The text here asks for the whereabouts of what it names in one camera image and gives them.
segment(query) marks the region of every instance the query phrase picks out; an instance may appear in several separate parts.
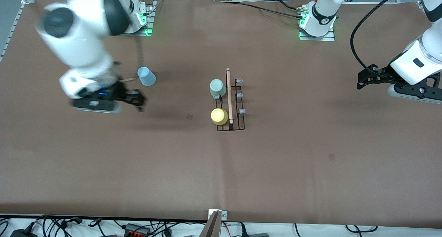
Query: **white robot link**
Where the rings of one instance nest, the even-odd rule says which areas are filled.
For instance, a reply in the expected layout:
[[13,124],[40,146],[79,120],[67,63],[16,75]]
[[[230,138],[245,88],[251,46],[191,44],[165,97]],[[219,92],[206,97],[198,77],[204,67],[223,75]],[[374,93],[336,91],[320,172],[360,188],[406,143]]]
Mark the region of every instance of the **white robot link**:
[[442,0],[421,0],[421,3],[431,27],[387,67],[363,65],[365,69],[358,73],[358,89],[368,84],[392,83],[387,89],[390,96],[436,104],[442,102],[442,90],[438,88],[442,70]]
[[45,7],[36,30],[70,69],[59,81],[72,105],[80,110],[117,113],[114,101],[139,111],[145,98],[120,82],[117,62],[104,50],[102,38],[137,32],[146,24],[146,4],[138,0],[68,0]]
[[333,27],[336,13],[344,0],[314,0],[302,7],[306,10],[300,12],[303,17],[299,20],[299,27],[309,35],[322,37]]

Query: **black wire dish rack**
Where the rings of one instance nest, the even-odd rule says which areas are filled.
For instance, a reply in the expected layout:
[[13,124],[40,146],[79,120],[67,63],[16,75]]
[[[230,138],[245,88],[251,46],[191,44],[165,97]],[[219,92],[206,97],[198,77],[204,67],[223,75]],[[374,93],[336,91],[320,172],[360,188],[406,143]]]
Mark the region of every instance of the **black wire dish rack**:
[[[217,125],[217,131],[218,132],[225,132],[225,131],[239,131],[245,129],[245,122],[244,122],[244,113],[240,113],[240,110],[244,110],[243,107],[243,98],[238,97],[238,94],[242,95],[242,89],[241,86],[238,85],[238,83],[241,83],[242,79],[235,79],[235,86],[231,86],[230,89],[235,88],[235,107],[232,108],[236,111],[236,114],[233,113],[233,124],[230,124],[229,120],[224,125]],[[215,107],[216,108],[223,108],[223,104],[225,103],[225,108],[228,108],[228,102],[223,102],[223,99],[220,95],[218,95],[219,99],[215,99]]]

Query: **brown table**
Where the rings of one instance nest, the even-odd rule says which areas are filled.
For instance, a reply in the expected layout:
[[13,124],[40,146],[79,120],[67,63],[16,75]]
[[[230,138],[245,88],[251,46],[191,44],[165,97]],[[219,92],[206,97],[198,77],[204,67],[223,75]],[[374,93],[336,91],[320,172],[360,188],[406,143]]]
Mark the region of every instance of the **brown table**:
[[[73,110],[60,88],[68,67],[33,27],[55,1],[25,7],[0,63],[1,213],[205,219],[221,208],[229,221],[442,226],[441,106],[388,97],[385,84],[356,89],[349,36],[374,5],[342,5],[336,42],[314,42],[298,40],[293,18],[166,0],[142,37],[157,83],[129,83],[146,111],[109,115]],[[386,65],[429,25],[415,4],[385,5],[356,49]],[[136,37],[104,42],[131,77]],[[227,67],[244,79],[246,130],[218,133],[209,82]]]

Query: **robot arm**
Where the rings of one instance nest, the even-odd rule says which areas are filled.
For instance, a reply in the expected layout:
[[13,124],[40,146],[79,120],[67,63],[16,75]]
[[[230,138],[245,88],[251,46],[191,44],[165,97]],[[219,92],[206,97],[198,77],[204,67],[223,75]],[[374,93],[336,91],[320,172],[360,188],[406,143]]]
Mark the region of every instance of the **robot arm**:
[[[68,0],[66,4],[50,4],[45,9],[36,30],[54,54],[70,67],[59,81],[65,94],[73,99],[73,105],[82,110],[107,112],[117,108],[114,100],[122,100],[142,110],[144,97],[139,91],[132,93],[134,100],[126,100],[129,91],[124,84],[118,84],[118,67],[104,50],[101,39],[138,31],[145,24],[145,3]],[[112,92],[109,88],[118,88],[118,91]]]
[[442,0],[422,0],[432,26],[382,69],[372,64],[358,73],[358,89],[368,84],[392,83],[388,94],[429,103],[442,103]]
[[315,0],[302,7],[307,8],[301,12],[303,19],[299,21],[299,27],[309,35],[322,37],[333,26],[336,13],[344,0]]

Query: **light blue cup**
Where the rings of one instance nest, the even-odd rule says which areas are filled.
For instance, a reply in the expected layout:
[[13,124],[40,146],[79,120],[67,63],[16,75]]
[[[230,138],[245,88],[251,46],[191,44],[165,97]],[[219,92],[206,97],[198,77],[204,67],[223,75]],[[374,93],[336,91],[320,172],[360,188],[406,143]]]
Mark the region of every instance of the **light blue cup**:
[[210,82],[210,93],[213,97],[216,95],[221,95],[223,97],[226,93],[227,89],[220,79],[214,79]]
[[144,86],[152,86],[156,81],[156,76],[147,67],[139,68],[137,74]]

